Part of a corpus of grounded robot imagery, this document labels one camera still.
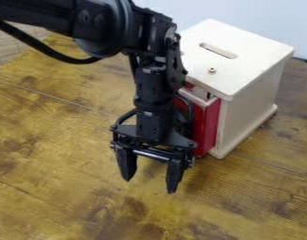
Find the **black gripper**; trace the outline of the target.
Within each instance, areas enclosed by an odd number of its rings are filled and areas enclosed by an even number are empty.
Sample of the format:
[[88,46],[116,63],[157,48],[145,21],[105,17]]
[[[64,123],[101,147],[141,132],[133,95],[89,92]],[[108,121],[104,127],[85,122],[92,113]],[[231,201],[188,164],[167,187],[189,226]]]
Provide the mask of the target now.
[[196,143],[173,129],[173,121],[132,109],[110,126],[110,148],[125,181],[136,172],[136,157],[147,157],[168,164],[165,184],[169,194],[176,192],[184,169],[193,165]]

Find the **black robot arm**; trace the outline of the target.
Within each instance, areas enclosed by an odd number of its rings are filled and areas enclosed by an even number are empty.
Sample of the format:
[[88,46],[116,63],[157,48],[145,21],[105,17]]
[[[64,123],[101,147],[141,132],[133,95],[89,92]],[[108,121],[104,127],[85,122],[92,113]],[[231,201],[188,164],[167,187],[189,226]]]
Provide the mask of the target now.
[[[33,38],[14,23],[38,26],[70,37],[89,56],[72,58]],[[110,148],[125,180],[142,156],[168,164],[167,191],[173,193],[195,161],[196,143],[175,129],[177,90],[187,70],[180,59],[180,35],[165,15],[132,0],[0,0],[0,30],[46,56],[76,65],[122,53],[133,74],[133,109],[113,125]]]

